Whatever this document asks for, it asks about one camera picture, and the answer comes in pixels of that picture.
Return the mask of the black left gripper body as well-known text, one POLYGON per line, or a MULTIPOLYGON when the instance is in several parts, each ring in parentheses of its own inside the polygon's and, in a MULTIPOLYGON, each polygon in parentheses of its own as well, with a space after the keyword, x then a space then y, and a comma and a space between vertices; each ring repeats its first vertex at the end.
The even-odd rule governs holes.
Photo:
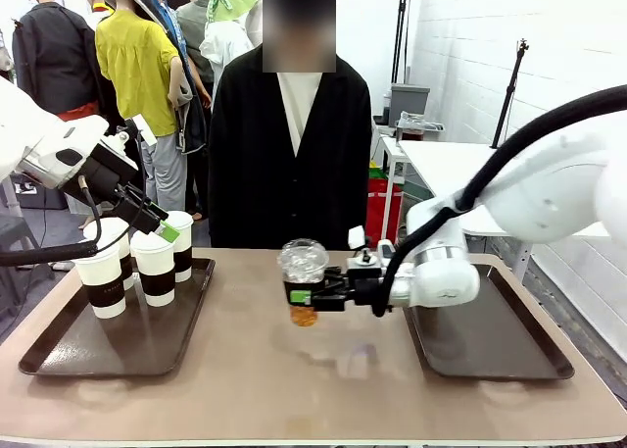
POLYGON ((145 210, 145 202, 152 200, 144 187, 133 183, 138 174, 138 168, 133 167, 124 154, 99 142, 76 173, 62 185, 62 191, 86 204, 87 197, 78 182, 83 176, 96 205, 109 203, 112 205, 108 212, 110 216, 118 217, 144 233, 154 232, 161 220, 145 210))

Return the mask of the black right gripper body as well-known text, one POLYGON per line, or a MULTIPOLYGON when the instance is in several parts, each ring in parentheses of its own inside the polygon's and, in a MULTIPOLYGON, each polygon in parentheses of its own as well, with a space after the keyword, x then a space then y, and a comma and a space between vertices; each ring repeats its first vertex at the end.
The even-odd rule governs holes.
POLYGON ((338 291, 343 304, 353 302, 357 306, 383 306, 381 290, 383 269, 380 265, 357 266, 352 264, 341 274, 342 285, 338 291))

